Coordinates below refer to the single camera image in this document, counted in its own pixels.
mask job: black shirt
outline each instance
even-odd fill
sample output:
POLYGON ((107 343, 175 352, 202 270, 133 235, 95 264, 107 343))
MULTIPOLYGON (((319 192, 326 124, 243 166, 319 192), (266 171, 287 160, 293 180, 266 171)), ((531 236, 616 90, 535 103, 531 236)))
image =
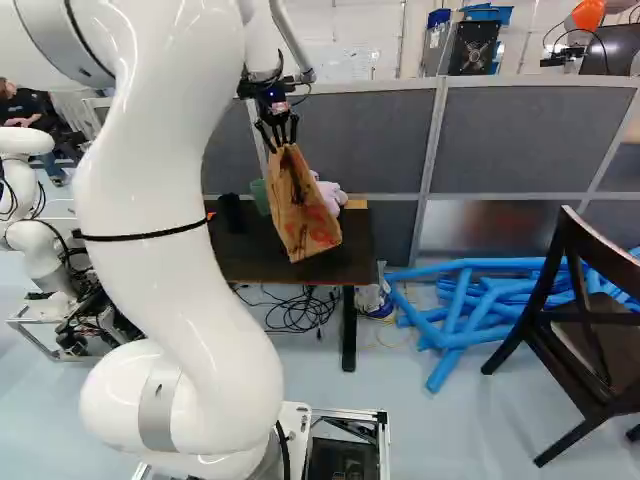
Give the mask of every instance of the black shirt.
POLYGON ((32 90, 20 88, 10 99, 0 100, 0 125, 11 118, 29 118, 36 113, 42 114, 42 118, 31 124, 31 128, 48 131, 50 122, 44 115, 44 108, 38 99, 38 95, 32 90))

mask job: paper bag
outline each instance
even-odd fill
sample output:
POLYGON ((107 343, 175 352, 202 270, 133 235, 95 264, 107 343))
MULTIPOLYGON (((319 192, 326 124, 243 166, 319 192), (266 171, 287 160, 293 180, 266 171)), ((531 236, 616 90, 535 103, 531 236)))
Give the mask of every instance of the paper bag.
POLYGON ((340 224, 324 204, 297 145, 285 145, 269 155, 267 195, 273 224, 291 263, 342 243, 340 224))

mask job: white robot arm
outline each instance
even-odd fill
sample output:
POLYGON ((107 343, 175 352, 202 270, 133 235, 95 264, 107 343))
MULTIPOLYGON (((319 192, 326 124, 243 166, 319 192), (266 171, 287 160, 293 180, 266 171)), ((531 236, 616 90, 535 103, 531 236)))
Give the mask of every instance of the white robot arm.
POLYGON ((95 271, 148 336, 107 355, 81 395, 94 434, 149 464, 243 479, 283 402, 268 337, 227 287, 201 194, 205 145, 243 76, 278 72, 280 0, 0 0, 3 74, 43 90, 116 85, 73 181, 95 271), (167 186, 175 192, 168 196, 167 186))
POLYGON ((56 236, 47 225, 30 220, 40 192, 29 157, 53 150, 53 138, 30 128, 0 127, 3 190, 0 194, 0 232, 5 248, 22 252, 26 272, 45 292, 63 292, 75 298, 67 272, 54 248, 56 236))

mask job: dark brown chair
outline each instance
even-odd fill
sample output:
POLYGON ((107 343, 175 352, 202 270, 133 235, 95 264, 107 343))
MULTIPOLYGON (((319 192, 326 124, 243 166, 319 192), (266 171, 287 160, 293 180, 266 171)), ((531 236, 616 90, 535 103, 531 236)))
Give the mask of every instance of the dark brown chair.
MULTIPOLYGON (((587 293, 581 259, 635 298, 640 261, 563 206, 540 278, 522 316, 482 366, 492 375, 526 342, 578 407, 584 421, 534 460, 542 467, 608 419, 640 411, 640 315, 604 293, 587 293), (544 310, 563 256, 576 299, 544 310)), ((629 439, 640 427, 628 432, 629 439)))

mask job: black table leg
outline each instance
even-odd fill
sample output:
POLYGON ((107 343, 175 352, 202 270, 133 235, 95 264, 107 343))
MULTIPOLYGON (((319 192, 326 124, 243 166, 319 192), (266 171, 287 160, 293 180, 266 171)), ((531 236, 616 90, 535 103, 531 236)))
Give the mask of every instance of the black table leg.
POLYGON ((342 370, 355 372, 356 370, 356 337, 358 336, 358 312, 355 303, 355 287, 342 287, 342 370))

